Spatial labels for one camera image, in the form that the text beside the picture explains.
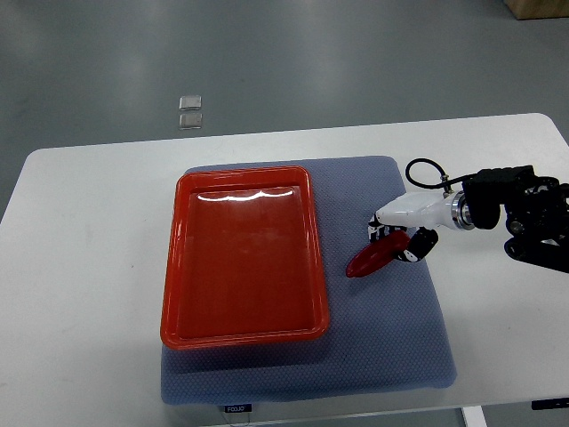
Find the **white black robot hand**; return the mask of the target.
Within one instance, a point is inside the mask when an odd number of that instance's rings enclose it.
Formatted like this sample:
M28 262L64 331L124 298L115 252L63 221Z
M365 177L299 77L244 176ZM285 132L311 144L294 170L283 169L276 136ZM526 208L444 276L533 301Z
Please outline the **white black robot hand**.
M418 262L437 243L437 227L456 229L457 225L451 197L438 193L409 192L375 211L368 222L368 238L374 243L395 231L415 229L407 247L396 250L395 257L404 262Z

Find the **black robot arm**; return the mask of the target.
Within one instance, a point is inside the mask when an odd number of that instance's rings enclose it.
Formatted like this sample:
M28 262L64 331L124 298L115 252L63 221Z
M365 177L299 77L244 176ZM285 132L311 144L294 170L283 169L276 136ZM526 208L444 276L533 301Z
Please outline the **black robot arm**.
M506 254L519 262L568 271L568 185L530 165L482 169L461 183L471 223L491 230L506 214Z

